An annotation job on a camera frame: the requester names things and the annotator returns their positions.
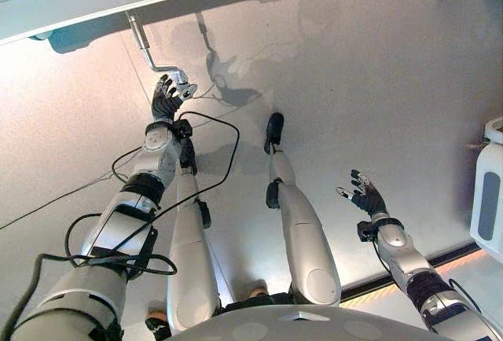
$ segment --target metal handle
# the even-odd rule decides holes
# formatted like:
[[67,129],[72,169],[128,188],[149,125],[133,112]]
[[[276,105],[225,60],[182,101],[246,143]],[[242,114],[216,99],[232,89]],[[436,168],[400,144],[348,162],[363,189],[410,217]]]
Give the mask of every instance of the metal handle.
[[138,16],[135,13],[126,11],[126,15],[127,20],[129,21],[129,24],[131,26],[131,30],[133,31],[134,38],[136,39],[138,47],[143,52],[143,55],[145,56],[149,67],[155,72],[167,72],[170,78],[177,84],[187,83],[187,75],[176,66],[156,65],[154,63],[149,50],[149,40],[147,39],[147,35],[145,34],[143,26],[141,25],[141,21],[138,19]]

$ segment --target black wire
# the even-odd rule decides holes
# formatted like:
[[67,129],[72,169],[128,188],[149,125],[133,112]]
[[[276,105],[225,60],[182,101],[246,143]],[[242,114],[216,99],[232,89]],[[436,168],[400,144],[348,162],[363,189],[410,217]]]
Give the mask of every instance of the black wire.
[[[144,268],[141,266],[135,266],[135,265],[131,265],[131,264],[122,263],[122,261],[137,261],[139,259],[145,259],[145,258],[147,258],[149,261],[150,260],[163,261],[166,264],[168,264],[169,267],[171,267],[171,270],[157,270],[157,269]],[[112,256],[112,257],[104,257],[104,258],[94,257],[94,258],[91,258],[91,259],[86,260],[84,262],[84,265],[91,265],[91,266],[92,265],[102,265],[102,264],[113,264],[115,266],[125,266],[127,268],[140,270],[142,272],[152,273],[152,274],[161,274],[164,276],[172,276],[178,272],[178,268],[168,257],[163,256],[163,255],[158,255],[158,254]]]
[[128,152],[126,152],[125,154],[122,154],[122,155],[121,155],[121,156],[119,156],[117,159],[115,159],[115,160],[113,161],[113,163],[112,163],[112,173],[113,173],[113,175],[114,175],[114,176],[115,176],[118,180],[122,181],[124,184],[126,184],[126,180],[124,180],[123,178],[121,178],[121,177],[119,176],[119,174],[117,174],[117,172],[116,172],[116,164],[117,164],[117,163],[118,163],[118,162],[119,162],[122,158],[125,158],[126,156],[128,156],[128,155],[132,154],[133,152],[136,152],[136,151],[138,151],[139,149],[141,149],[141,147],[142,147],[142,146],[137,147],[137,148],[134,148],[134,149],[132,149],[131,151],[128,151]]
[[[70,234],[72,233],[72,230],[75,226],[77,226],[77,223],[79,223],[80,221],[82,221],[83,219],[86,219],[86,218],[91,218],[91,217],[99,217],[101,214],[86,214],[86,215],[83,215],[82,217],[78,217],[75,221],[73,221],[73,223],[70,225],[70,227],[68,227],[68,229],[66,230],[66,234],[64,235],[64,254],[66,255],[66,257],[70,258],[72,256],[72,253],[70,252]],[[69,260],[69,262],[72,264],[72,266],[74,268],[77,267],[77,263],[75,262],[75,260],[73,258],[71,258]]]
[[136,235],[138,235],[141,231],[143,231],[145,228],[147,228],[148,226],[150,226],[151,224],[153,224],[157,219],[159,219],[160,217],[162,217],[163,215],[165,215],[168,211],[171,211],[173,210],[174,208],[176,208],[178,205],[181,205],[183,204],[184,202],[190,200],[191,198],[193,197],[196,197],[196,196],[199,196],[200,194],[202,193],[205,193],[207,192],[208,190],[212,190],[213,188],[216,188],[217,186],[223,184],[223,182],[225,180],[227,180],[227,178],[229,177],[229,174],[230,174],[230,170],[232,168],[232,165],[233,165],[233,161],[234,161],[234,156],[236,155],[236,150],[237,150],[237,145],[239,144],[239,138],[240,138],[240,132],[239,132],[239,129],[237,127],[235,127],[232,123],[228,123],[226,121],[222,121],[220,119],[216,119],[214,117],[210,117],[209,115],[205,115],[203,113],[199,113],[199,112],[193,112],[193,111],[187,111],[187,112],[183,112],[179,117],[178,117],[178,120],[180,120],[180,118],[184,115],[187,115],[187,114],[191,114],[191,115],[196,115],[196,116],[200,116],[200,117],[204,117],[206,119],[210,119],[211,121],[215,121],[217,123],[222,123],[224,125],[227,125],[228,127],[232,127],[235,131],[236,131],[236,142],[234,143],[234,149],[233,149],[233,152],[230,156],[230,160],[229,160],[229,166],[227,167],[227,172],[226,174],[224,175],[223,179],[220,180],[219,182],[217,182],[216,184],[213,184],[213,185],[210,185],[208,186],[207,188],[204,188],[204,189],[201,189],[199,192],[195,192],[194,194],[186,197],[185,199],[181,200],[181,201],[178,201],[177,203],[175,203],[174,205],[172,206],[169,206],[167,209],[161,211],[154,219],[152,219],[151,221],[149,222],[146,222],[142,227],[136,229],[136,231],[132,232],[131,235],[129,235],[126,239],[124,239],[123,241],[121,241],[120,243],[118,243],[111,251],[110,251],[110,254],[113,254],[114,252],[116,252],[117,250],[119,250],[119,248],[121,248],[125,243],[127,243],[129,240],[131,240],[132,238],[134,238]]
[[374,251],[376,252],[376,255],[377,255],[377,258],[378,258],[378,259],[379,259],[379,261],[380,261],[380,264],[381,264],[381,265],[383,266],[383,268],[384,268],[384,269],[385,269],[385,270],[386,270],[386,271],[390,274],[391,278],[393,278],[393,274],[391,274],[391,271],[389,270],[389,268],[388,268],[386,265],[384,265],[384,261],[383,261],[383,259],[380,257],[379,252],[377,251],[377,247],[376,247],[376,242],[375,242],[375,241],[373,241],[373,242],[372,242],[372,246],[374,247]]
[[456,290],[454,285],[456,285],[461,290],[461,292],[463,292],[464,296],[466,296],[470,300],[470,302],[472,302],[472,305],[475,307],[475,309],[477,311],[479,311],[480,313],[482,313],[477,302],[472,298],[472,296],[470,294],[468,294],[468,292],[466,290],[463,289],[463,286],[461,286],[456,280],[449,278],[449,286],[451,288],[453,288],[454,290]]
[[16,223],[16,222],[18,222],[18,221],[20,221],[20,220],[21,220],[21,219],[23,219],[23,218],[26,218],[27,216],[32,215],[32,214],[36,213],[36,212],[37,212],[37,211],[39,211],[39,210],[42,210],[44,207],[47,207],[47,206],[49,206],[49,205],[51,205],[51,204],[55,203],[56,201],[61,200],[62,198],[65,198],[66,196],[70,196],[71,194],[73,194],[73,193],[77,193],[77,192],[78,192],[78,191],[80,191],[80,190],[83,190],[83,189],[85,189],[85,188],[89,188],[90,186],[92,186],[92,185],[94,185],[94,184],[97,184],[98,182],[103,182],[103,181],[105,181],[105,180],[109,180],[109,179],[110,179],[110,177],[111,177],[111,175],[109,175],[108,177],[106,177],[106,176],[107,176],[107,174],[108,174],[108,172],[107,172],[106,174],[103,174],[103,175],[102,175],[102,176],[100,176],[99,178],[97,178],[97,179],[95,179],[95,180],[93,180],[93,181],[88,182],[88,183],[87,183],[87,184],[85,184],[85,185],[82,185],[82,186],[80,186],[80,187],[78,187],[78,188],[76,188],[76,189],[73,189],[73,190],[71,190],[70,192],[66,192],[65,194],[62,194],[62,195],[60,195],[60,196],[58,196],[58,197],[56,197],[56,198],[52,199],[51,201],[46,202],[46,203],[45,203],[45,204],[43,204],[43,205],[40,205],[40,206],[39,206],[39,207],[37,207],[36,209],[34,209],[34,210],[32,210],[32,211],[29,211],[28,213],[23,214],[23,215],[21,215],[20,217],[17,217],[17,218],[15,218],[15,219],[13,219],[12,221],[10,221],[10,222],[6,223],[5,225],[0,226],[0,231],[2,231],[3,229],[5,229],[5,228],[7,228],[7,227],[11,226],[12,224],[14,224],[14,223]]
[[7,320],[6,326],[4,327],[4,329],[2,331],[2,335],[0,336],[0,339],[9,340],[11,335],[14,333],[17,321],[19,320],[21,314],[23,313],[24,308],[26,307],[26,305],[30,301],[31,297],[33,296],[33,293],[35,292],[35,290],[37,289],[37,286],[39,285],[40,273],[42,271],[42,261],[43,260],[68,261],[70,259],[77,259],[77,258],[88,259],[87,256],[81,256],[81,255],[62,257],[62,256],[49,255],[47,253],[42,253],[37,256],[37,259],[35,260],[35,267],[33,269],[33,274],[31,275],[31,281],[28,286],[28,289],[23,294],[20,301],[17,303],[16,308],[14,308],[13,312],[11,313],[11,315],[9,317],[9,320]]

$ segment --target white plastic bottle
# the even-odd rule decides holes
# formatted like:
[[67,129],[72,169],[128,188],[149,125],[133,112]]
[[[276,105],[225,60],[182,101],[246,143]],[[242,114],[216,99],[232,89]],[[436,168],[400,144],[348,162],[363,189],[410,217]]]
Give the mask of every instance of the white plastic bottle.
[[485,136],[490,144],[477,159],[470,234],[503,263],[503,117],[486,124]]

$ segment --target gray floor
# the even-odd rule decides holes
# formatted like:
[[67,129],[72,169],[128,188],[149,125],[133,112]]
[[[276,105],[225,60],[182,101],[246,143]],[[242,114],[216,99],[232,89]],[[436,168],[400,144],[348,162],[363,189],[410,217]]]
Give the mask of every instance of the gray floor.
[[[349,184],[352,167],[374,179],[426,255],[470,239],[477,151],[469,145],[503,112],[501,5],[175,0],[139,11],[156,60],[184,68],[200,86],[184,109],[241,130],[229,181],[204,197],[220,283],[235,299],[258,279],[271,292],[289,286],[281,220],[264,204],[263,130],[272,111],[285,114],[285,151],[325,226],[345,287],[383,273],[371,246],[356,236],[365,216],[335,193],[336,185]],[[0,46],[2,223],[99,177],[141,143],[158,75],[125,28],[121,16],[111,16],[59,31],[50,43]],[[209,123],[193,140],[203,187],[225,172],[233,135]],[[113,179],[101,181],[0,231],[3,321],[35,256],[62,253],[72,220],[102,210],[119,188]],[[173,200],[169,192],[164,206]],[[167,253],[172,225],[172,217],[157,225],[158,252]],[[48,263],[35,301],[67,269]],[[159,277],[133,281],[124,324],[162,308],[164,290]]]

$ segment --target black glove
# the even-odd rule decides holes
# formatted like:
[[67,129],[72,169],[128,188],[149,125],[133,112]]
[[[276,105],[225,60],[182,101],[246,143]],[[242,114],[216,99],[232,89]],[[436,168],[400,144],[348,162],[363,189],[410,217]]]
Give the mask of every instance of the black glove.
[[337,187],[336,191],[363,211],[366,211],[370,216],[376,213],[387,213],[383,197],[377,192],[373,183],[357,170],[351,170],[351,177],[354,179],[351,180],[351,184],[355,185],[359,190],[351,193],[344,188]]
[[167,75],[161,76],[154,90],[152,99],[152,115],[155,119],[174,120],[174,114],[182,105],[179,97],[172,97],[175,88],[173,81]]

